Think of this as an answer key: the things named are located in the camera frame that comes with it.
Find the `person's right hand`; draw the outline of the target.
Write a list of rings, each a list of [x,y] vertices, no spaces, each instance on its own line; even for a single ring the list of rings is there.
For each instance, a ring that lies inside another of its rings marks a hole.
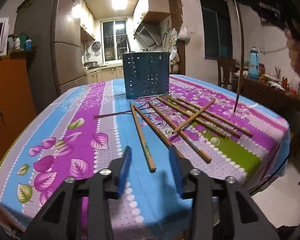
[[[285,28],[290,64],[294,72],[300,76],[300,41],[295,39],[289,28]]]

